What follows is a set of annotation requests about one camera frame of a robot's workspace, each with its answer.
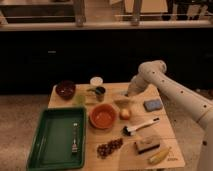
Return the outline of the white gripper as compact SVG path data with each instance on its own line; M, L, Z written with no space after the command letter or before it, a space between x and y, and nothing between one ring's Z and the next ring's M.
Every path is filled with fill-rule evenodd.
M141 76L134 76L127 89L127 95L129 97L136 96L144 92L147 88L147 82Z

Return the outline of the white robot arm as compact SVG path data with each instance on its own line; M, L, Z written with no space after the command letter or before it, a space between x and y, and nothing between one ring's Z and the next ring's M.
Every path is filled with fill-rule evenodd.
M153 84L185 109L205 131L197 171L213 171L213 101L170 79L165 75L166 70L162 60L141 63L138 73L130 81L127 94L135 96Z

